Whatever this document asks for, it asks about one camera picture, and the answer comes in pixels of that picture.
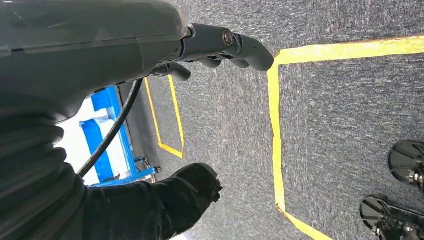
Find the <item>screw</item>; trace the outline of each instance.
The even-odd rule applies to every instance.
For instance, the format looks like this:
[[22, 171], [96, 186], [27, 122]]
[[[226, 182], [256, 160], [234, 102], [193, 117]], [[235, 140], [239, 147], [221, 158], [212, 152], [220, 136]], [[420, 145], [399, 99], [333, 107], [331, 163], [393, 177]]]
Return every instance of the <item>screw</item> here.
[[410, 184], [417, 184], [419, 179], [420, 179], [420, 175], [418, 174], [418, 172], [415, 172], [415, 171], [409, 172], [408, 180]]
[[372, 226], [372, 233], [374, 235], [376, 235], [377, 237], [379, 237], [382, 233], [382, 230], [379, 228], [379, 226], [376, 224], [374, 226]]
[[233, 44], [233, 34], [229, 30], [225, 30], [222, 33], [222, 40], [224, 41], [225, 45], [231, 46]]

